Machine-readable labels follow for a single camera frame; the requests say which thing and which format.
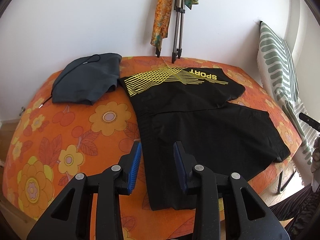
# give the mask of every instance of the person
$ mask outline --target person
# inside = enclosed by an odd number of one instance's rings
[[[320,139],[314,142],[312,154],[311,172],[314,173],[320,168]],[[311,184],[293,194],[289,198],[270,206],[277,219],[285,221],[292,219],[285,227],[291,240],[295,240],[307,225],[311,222],[320,209],[320,190],[312,191]]]

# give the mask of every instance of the clothing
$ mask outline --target clothing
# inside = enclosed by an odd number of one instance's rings
[[[105,53],[72,61],[52,85],[52,102],[93,105],[116,89],[121,59],[119,54]]]
[[[268,112],[228,103],[245,88],[222,69],[170,68],[121,78],[137,115],[152,210],[195,208],[180,189],[173,144],[216,173],[249,180],[290,155]]]

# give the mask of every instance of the black pleated fabric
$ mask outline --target black pleated fabric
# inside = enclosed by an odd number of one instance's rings
[[[193,84],[180,71],[182,81],[163,81],[171,76],[175,80],[175,70],[120,79],[137,115],[152,210],[195,208],[195,196],[185,196],[180,189],[173,158],[176,141],[214,172],[238,172],[247,180],[290,154],[268,112],[227,102],[242,95],[245,88],[222,69],[181,71],[214,75],[220,83],[203,79]]]

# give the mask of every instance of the orange floral tablecloth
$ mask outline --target orange floral tablecloth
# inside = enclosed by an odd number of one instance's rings
[[[169,57],[124,57],[121,76],[170,67],[222,68],[245,86],[245,93],[232,102],[268,111],[289,147],[291,155],[283,163],[273,163],[249,181],[261,193],[283,170],[301,140],[289,119],[268,94],[242,69],[216,62],[181,58],[171,65]],[[28,216],[37,220],[68,181],[78,172],[93,175],[118,163],[133,142],[140,139],[137,120],[123,88],[107,93],[94,106],[52,104],[38,109],[51,93],[54,73],[36,93],[13,135],[4,169],[4,196]],[[143,159],[136,188],[130,196],[120,196],[124,239],[163,240],[192,232],[194,210],[151,211]],[[220,218],[223,204],[220,202]],[[95,205],[91,237],[95,239]]]

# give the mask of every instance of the black metal leg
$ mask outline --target black metal leg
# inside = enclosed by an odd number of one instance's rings
[[[291,181],[291,179],[293,178],[293,176],[295,175],[296,170],[294,171],[294,173],[290,176],[290,178],[286,181],[286,183],[281,187],[282,184],[282,177],[283,177],[283,171],[281,171],[280,175],[279,175],[279,183],[278,183],[278,194],[281,194],[285,188],[287,187],[287,185],[289,184],[289,182]]]

